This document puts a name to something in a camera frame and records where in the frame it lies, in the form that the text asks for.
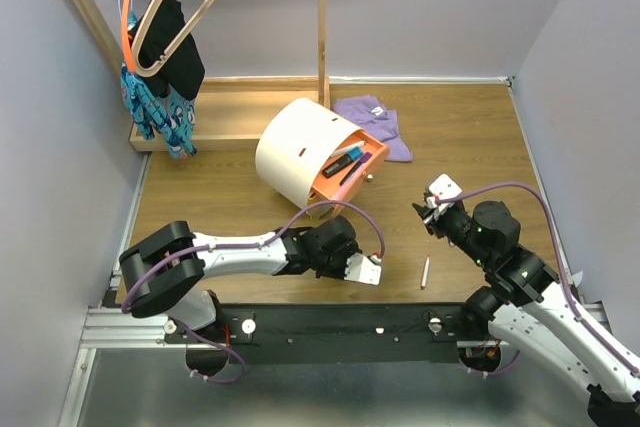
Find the purple black highlighter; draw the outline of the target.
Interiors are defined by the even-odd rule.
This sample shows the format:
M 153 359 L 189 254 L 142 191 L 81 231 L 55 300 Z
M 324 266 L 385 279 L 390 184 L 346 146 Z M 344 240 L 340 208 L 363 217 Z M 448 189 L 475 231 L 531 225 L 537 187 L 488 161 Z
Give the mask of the purple black highlighter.
M 350 170 L 346 173 L 346 175 L 342 178 L 342 180 L 340 181 L 339 185 L 343 186 L 345 185 L 349 179 L 355 175 L 355 173 L 362 167 L 364 166 L 373 156 L 373 154 L 371 152 L 365 152 L 354 164 L 353 166 L 350 168 Z

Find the salmon pink drawer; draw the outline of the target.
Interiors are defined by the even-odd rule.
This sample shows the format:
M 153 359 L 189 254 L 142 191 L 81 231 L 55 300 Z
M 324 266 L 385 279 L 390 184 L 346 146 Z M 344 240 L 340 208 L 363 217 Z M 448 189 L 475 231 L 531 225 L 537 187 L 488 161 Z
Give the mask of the salmon pink drawer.
M 367 178 L 380 170 L 390 153 L 390 148 L 365 130 L 353 132 L 335 150 L 344 150 L 358 142 L 363 143 L 361 146 L 363 156 L 330 178 L 327 178 L 323 171 L 342 155 L 332 156 L 331 153 L 325 160 L 312 183 L 307 201 L 309 205 L 325 200 L 349 202 L 364 186 Z

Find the blue black highlighter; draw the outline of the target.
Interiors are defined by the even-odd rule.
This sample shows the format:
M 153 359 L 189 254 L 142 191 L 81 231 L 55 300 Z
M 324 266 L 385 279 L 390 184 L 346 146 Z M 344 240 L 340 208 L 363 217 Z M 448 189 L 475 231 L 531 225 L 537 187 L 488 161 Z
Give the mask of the blue black highlighter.
M 345 152 L 341 156 L 337 157 L 333 160 L 329 165 L 327 165 L 323 170 L 322 174 L 325 178 L 331 178 L 336 175 L 338 172 L 353 164 L 355 161 L 360 159 L 364 151 L 361 147 L 354 147 L 349 151 Z

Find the white round drawer organizer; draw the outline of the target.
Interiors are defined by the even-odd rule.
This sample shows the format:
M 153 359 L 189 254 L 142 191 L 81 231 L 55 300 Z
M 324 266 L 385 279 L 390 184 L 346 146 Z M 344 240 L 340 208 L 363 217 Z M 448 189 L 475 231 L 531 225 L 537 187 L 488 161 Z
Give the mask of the white round drawer organizer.
M 302 209 L 330 155 L 360 130 L 330 109 L 298 98 L 276 114 L 262 133 L 255 153 L 256 171 Z

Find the pink highlighter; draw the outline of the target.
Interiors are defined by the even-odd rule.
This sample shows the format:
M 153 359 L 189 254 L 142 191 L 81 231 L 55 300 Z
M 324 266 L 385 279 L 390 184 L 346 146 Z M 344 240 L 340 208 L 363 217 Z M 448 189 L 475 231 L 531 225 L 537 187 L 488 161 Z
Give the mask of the pink highlighter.
M 332 200 L 349 202 L 359 191 L 362 184 L 362 176 L 355 174 L 349 181 L 340 186 L 332 196 Z

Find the grey white marker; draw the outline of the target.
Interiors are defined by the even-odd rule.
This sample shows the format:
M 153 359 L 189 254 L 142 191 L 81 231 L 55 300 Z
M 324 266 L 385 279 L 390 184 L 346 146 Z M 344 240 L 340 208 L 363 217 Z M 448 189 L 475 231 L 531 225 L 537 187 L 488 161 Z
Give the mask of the grey white marker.
M 341 147 L 341 148 L 339 148 L 339 149 L 336 149 L 336 150 L 335 150 L 335 151 L 330 155 L 330 157 L 331 157 L 331 158 L 335 158 L 335 157 L 342 156 L 342 155 L 344 155 L 344 154 L 346 154 L 346 153 L 348 153 L 348 152 L 352 151 L 352 150 L 353 150 L 353 149 L 355 149 L 355 148 L 360 148 L 360 147 L 362 147 L 363 145 L 364 145 L 364 142 L 363 142 L 363 141 L 360 141 L 360 142 L 356 142 L 356 143 L 353 143 L 353 144 L 348 145 L 348 146 L 345 146 L 345 147 Z

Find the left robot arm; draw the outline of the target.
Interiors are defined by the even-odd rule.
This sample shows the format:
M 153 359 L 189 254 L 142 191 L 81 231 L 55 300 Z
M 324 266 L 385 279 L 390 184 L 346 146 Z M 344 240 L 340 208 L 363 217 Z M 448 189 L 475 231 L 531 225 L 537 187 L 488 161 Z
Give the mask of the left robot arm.
M 253 237 L 194 233 L 172 222 L 125 251 L 123 312 L 135 318 L 167 315 L 179 333 L 201 342 L 223 338 L 226 321 L 215 293 L 198 288 L 208 278 L 240 274 L 302 275 L 376 285 L 380 268 L 366 257 L 343 216 L 316 227 L 288 227 Z

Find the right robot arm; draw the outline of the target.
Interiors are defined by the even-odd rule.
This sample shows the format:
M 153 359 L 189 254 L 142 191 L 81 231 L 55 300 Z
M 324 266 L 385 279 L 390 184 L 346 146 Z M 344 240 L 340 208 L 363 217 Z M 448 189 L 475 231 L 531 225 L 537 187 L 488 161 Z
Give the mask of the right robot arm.
M 520 244 L 521 225 L 504 203 L 485 201 L 472 212 L 462 202 L 414 209 L 429 234 L 447 239 L 484 272 L 486 286 L 465 301 L 459 317 L 467 336 L 491 333 L 563 375 L 586 396 L 595 425 L 638 425 L 638 356 Z

